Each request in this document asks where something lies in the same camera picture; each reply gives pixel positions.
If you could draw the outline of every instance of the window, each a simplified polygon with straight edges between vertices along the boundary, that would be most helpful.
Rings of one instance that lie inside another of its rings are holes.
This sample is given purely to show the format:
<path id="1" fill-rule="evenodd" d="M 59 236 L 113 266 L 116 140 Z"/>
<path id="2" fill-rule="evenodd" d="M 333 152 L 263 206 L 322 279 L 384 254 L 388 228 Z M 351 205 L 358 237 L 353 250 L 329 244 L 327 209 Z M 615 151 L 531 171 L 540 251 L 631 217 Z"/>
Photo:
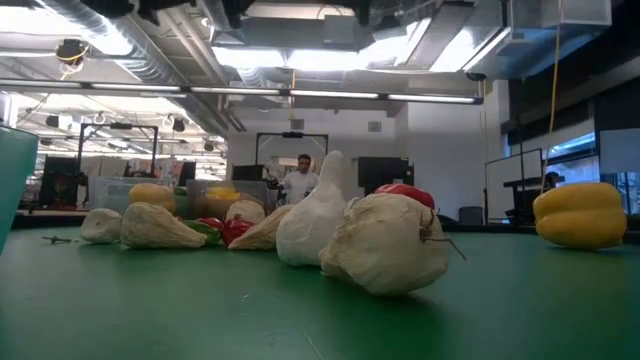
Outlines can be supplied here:
<path id="1" fill-rule="evenodd" d="M 552 171 L 565 178 L 558 186 L 600 181 L 600 166 L 595 155 L 595 133 L 553 146 L 549 151 L 547 173 Z"/>
<path id="2" fill-rule="evenodd" d="M 559 183 L 558 186 L 600 181 L 600 167 L 597 156 L 549 165 L 547 173 L 551 171 L 564 176 L 564 182 Z"/>
<path id="3" fill-rule="evenodd" d="M 624 209 L 628 214 L 640 213 L 640 173 L 627 172 L 615 175 L 615 186 L 622 195 Z"/>

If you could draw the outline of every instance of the white board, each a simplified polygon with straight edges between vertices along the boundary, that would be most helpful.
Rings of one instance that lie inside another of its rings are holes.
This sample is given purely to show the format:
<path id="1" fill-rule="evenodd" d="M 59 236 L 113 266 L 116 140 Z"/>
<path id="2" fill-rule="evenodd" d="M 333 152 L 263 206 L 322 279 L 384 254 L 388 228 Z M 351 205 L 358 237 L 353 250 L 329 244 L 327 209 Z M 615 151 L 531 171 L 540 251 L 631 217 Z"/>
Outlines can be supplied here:
<path id="1" fill-rule="evenodd" d="M 542 150 L 536 149 L 520 155 L 503 158 L 486 164 L 487 176 L 487 206 L 489 222 L 500 222 L 491 219 L 506 219 L 505 211 L 513 209 L 513 189 L 505 188 L 504 183 L 522 179 L 524 168 L 524 178 L 542 176 Z"/>

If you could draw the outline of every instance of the plastic container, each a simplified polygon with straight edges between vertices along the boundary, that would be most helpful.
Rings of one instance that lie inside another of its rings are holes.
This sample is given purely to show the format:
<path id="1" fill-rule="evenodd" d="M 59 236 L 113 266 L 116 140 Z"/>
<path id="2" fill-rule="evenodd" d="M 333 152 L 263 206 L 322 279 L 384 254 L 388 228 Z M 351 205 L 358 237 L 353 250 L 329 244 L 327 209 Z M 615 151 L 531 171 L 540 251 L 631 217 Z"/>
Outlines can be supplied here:
<path id="1" fill-rule="evenodd" d="M 137 184 L 171 185 L 171 178 L 119 178 L 93 176 L 89 178 L 89 207 L 111 209 L 123 215 L 129 207 L 129 191 Z"/>
<path id="2" fill-rule="evenodd" d="M 238 200 L 260 203 L 268 215 L 276 208 L 277 191 L 263 181 L 188 180 L 189 218 L 215 217 L 224 221 L 226 211 Z"/>
<path id="3" fill-rule="evenodd" d="M 0 126 L 0 254 L 38 152 L 36 135 Z"/>

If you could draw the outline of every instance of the yellow cable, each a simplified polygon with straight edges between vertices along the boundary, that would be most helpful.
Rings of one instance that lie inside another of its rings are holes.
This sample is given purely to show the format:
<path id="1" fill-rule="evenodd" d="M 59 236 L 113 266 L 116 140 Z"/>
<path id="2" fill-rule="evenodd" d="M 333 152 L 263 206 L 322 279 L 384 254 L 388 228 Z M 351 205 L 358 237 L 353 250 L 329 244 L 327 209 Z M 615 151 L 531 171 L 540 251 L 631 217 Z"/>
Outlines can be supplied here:
<path id="1" fill-rule="evenodd" d="M 293 90 L 293 89 L 296 88 L 296 69 L 293 69 L 291 74 L 292 74 L 291 75 L 291 90 Z M 291 96 L 290 99 L 291 99 L 291 115 L 289 115 L 289 119 L 292 120 L 292 119 L 296 118 L 295 110 L 294 110 L 294 104 L 295 104 L 296 99 L 293 96 Z"/>
<path id="2" fill-rule="evenodd" d="M 63 57 L 60 57 L 60 56 L 56 56 L 56 57 L 60 61 L 73 61 L 73 60 L 76 60 L 76 59 L 79 59 L 79 58 L 83 57 L 84 54 L 87 53 L 87 51 L 89 51 L 89 46 L 85 47 L 84 50 L 78 55 L 75 55 L 75 56 L 72 56 L 72 57 L 69 57 L 69 58 L 63 58 Z"/>
<path id="3" fill-rule="evenodd" d="M 553 85 L 551 87 L 551 116 L 549 119 L 549 133 L 547 134 L 547 155 L 544 157 L 544 165 L 542 166 L 542 184 L 540 186 L 540 195 L 544 192 L 545 178 L 547 174 L 547 166 L 549 165 L 549 153 L 551 151 L 551 134 L 553 133 L 553 123 L 556 120 L 556 97 L 558 90 L 558 63 L 560 57 L 560 22 L 564 15 L 562 8 L 562 0 L 558 0 L 560 17 L 556 26 L 556 53 L 553 65 Z"/>
<path id="4" fill-rule="evenodd" d="M 484 126 L 484 152 L 485 163 L 489 162 L 489 129 L 487 129 L 487 79 L 482 80 L 482 113 Z"/>

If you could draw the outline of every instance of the teal cup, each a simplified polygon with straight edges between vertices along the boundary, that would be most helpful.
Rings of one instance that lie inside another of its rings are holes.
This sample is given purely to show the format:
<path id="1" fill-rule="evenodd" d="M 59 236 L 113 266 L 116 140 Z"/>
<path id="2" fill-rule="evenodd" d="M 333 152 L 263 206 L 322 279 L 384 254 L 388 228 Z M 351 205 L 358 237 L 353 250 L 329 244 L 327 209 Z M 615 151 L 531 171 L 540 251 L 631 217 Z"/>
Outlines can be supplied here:
<path id="1" fill-rule="evenodd" d="M 37 153 L 36 135 L 0 126 L 0 254 Z"/>

